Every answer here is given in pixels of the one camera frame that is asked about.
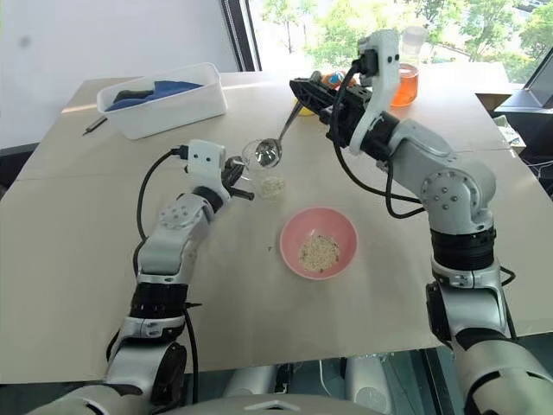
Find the orange liquid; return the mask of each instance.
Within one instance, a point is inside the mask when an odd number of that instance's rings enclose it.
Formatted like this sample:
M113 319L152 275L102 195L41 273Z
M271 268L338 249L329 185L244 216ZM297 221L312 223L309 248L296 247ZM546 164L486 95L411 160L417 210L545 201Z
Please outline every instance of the orange liquid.
M391 106L407 106L416 98L418 69L407 63L399 64L399 88Z

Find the white wall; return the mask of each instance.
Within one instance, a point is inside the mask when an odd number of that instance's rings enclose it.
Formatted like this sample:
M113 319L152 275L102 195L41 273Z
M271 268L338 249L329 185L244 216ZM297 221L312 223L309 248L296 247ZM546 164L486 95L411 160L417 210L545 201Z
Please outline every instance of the white wall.
M0 149L40 141L83 80L237 70L219 0L3 0L0 18Z

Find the pen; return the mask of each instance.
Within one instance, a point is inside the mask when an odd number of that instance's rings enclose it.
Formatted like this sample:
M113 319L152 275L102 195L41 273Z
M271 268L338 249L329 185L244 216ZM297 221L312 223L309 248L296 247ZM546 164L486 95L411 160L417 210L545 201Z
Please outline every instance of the pen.
M83 132L83 136L85 136L86 134L88 134L89 132L93 132L94 130L96 130L98 127L100 127L105 121L107 121L107 118L102 116L100 118L98 118L96 121L94 121L92 124L90 124L89 126L87 126L85 128L85 132Z

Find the table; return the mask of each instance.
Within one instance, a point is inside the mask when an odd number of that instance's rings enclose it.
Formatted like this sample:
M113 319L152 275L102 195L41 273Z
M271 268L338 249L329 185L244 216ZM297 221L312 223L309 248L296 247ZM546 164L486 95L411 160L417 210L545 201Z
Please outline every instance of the table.
M472 92L458 90L451 101L451 90L425 79L419 98L398 115L425 122L498 177L491 206L496 253L520 276L506 289L514 322L521 335L553 330L553 318L543 312L553 289L544 248L553 233L549 198ZM229 156L239 153L251 139L274 137L293 103L285 80L224 73L225 116L135 142L109 123L82 137L97 117L95 93L118 81L87 81L77 91L0 203L2 383L100 378L105 346L134 290L130 259L139 241L135 209L146 169L191 138L223 143ZM236 200L213 224L188 297L204 304L191 310L200 370L438 344L424 306L424 286L432 279L426 215L389 217L381 199L341 172L325 132L315 117L295 121L284 144L284 200ZM364 181L384 188L374 161L346 159ZM146 192L146 233L156 213L186 190L181 163L168 160ZM532 213L524 214L528 203ZM297 277L277 248L283 223L314 205L338 208L359 231L351 266L324 283ZM406 208L397 203L397 210ZM185 336L181 342L187 344Z

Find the rice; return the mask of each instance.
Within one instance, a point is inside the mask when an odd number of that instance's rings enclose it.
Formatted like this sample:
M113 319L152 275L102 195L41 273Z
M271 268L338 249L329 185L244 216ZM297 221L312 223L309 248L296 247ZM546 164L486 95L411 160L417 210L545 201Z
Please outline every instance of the rice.
M340 248L332 236L311 235L300 247L300 264L308 271L326 271L339 259Z
M261 181L261 197L275 199L284 190L285 182L282 177L266 177Z

